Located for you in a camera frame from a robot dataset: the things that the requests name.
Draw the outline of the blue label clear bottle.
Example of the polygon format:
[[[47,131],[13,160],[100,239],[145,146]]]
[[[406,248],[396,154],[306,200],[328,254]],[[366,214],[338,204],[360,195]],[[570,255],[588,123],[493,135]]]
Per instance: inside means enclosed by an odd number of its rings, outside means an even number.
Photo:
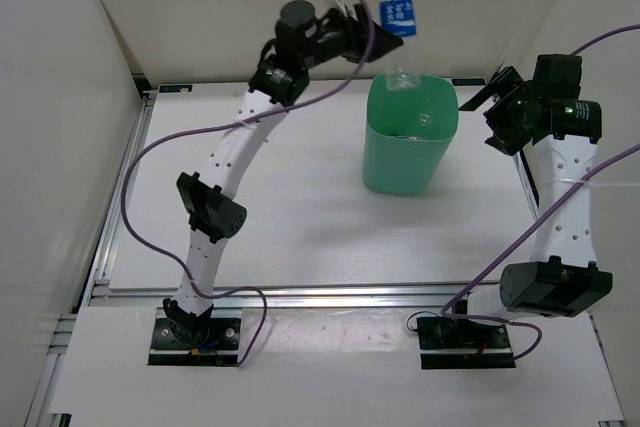
[[[413,0],[383,0],[379,3],[381,26],[402,40],[402,45],[390,54],[386,74],[391,91],[408,90],[420,84],[421,77],[412,63],[412,42],[417,35]]]

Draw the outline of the white orange label clear bottle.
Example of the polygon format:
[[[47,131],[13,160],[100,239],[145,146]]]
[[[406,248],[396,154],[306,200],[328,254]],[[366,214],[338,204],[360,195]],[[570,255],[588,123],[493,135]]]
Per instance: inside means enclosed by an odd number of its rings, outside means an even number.
[[[419,136],[410,136],[410,135],[390,135],[387,136],[391,139],[402,140],[402,141],[419,141],[422,140]]]

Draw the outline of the clear plastic bottle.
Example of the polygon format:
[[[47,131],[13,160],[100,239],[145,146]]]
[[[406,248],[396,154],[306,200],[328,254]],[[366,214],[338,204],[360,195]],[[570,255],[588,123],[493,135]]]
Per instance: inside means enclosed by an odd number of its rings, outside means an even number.
[[[409,115],[410,133],[420,138],[438,137],[443,119],[443,114],[438,108],[417,109]]]

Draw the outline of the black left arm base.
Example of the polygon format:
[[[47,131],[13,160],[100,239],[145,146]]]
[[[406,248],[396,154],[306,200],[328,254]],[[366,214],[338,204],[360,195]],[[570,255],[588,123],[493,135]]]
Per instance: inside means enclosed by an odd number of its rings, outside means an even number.
[[[171,298],[156,313],[147,364],[234,367],[239,360],[242,314],[213,307],[187,313]]]

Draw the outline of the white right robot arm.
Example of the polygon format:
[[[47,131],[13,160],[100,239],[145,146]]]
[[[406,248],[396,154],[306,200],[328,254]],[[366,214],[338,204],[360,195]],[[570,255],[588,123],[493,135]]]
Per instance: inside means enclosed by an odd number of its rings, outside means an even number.
[[[586,179],[602,136],[602,110],[581,99],[581,77],[580,56],[543,54],[532,79],[507,67],[461,107],[475,111],[494,101],[484,114],[492,132],[486,143],[520,160],[536,223],[529,261],[505,266],[498,285],[471,290],[458,307],[449,334],[460,346],[476,344],[493,319],[571,318],[612,290],[612,273],[597,266]]]

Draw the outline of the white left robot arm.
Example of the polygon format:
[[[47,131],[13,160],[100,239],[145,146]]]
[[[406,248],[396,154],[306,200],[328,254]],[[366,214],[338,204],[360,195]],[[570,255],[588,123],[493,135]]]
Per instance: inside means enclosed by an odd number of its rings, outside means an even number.
[[[372,62],[403,44],[370,23],[362,5],[349,14],[331,8],[317,17],[304,0],[280,11],[275,36],[263,47],[251,77],[237,127],[224,133],[203,168],[182,173],[177,189],[188,213],[188,269],[177,293],[163,302],[173,333],[188,347],[206,342],[213,309],[212,289],[228,240],[243,226],[247,211],[234,197],[240,181],[269,134],[286,117],[309,84],[310,69],[337,57]]]

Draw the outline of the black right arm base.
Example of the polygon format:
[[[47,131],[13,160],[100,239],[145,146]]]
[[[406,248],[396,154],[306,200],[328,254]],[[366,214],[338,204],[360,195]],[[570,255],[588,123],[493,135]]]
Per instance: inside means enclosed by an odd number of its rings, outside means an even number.
[[[440,317],[427,311],[407,319],[418,336],[422,370],[512,369],[514,353],[503,325]]]

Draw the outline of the green plastic bin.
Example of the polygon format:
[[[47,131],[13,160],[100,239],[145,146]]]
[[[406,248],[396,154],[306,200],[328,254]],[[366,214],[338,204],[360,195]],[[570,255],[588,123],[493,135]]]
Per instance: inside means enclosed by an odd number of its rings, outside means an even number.
[[[402,141],[390,135],[411,135],[409,115],[420,108],[438,108],[444,119],[440,135]],[[383,75],[369,89],[362,180],[371,191],[414,196],[423,194],[458,128],[458,100],[451,81],[421,77],[412,89],[391,91]]]

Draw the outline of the aluminium right table rail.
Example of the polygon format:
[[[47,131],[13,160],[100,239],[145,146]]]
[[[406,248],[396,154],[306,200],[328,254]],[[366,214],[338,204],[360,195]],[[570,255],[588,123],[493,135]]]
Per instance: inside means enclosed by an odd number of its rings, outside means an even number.
[[[512,91],[505,98],[507,100],[526,100],[527,101],[527,91],[524,85],[521,85],[518,89]],[[493,98],[494,104],[493,106],[501,101],[497,98]],[[528,208],[534,219],[539,217],[539,192],[536,185],[536,181],[534,179],[534,175],[530,166],[530,162],[528,161],[527,154],[525,153],[525,147],[529,145],[531,140],[515,155],[509,156],[516,168],[516,173],[519,178],[520,186],[524,191],[524,196],[528,205]]]

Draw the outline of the aluminium front table rail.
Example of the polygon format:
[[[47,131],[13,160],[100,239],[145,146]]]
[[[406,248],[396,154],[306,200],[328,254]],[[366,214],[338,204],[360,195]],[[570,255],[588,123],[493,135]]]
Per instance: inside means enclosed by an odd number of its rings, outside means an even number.
[[[354,284],[264,287],[268,307],[287,308],[425,308],[443,306],[457,294],[461,283]],[[91,307],[159,307],[175,290],[113,288],[96,284],[82,301]]]

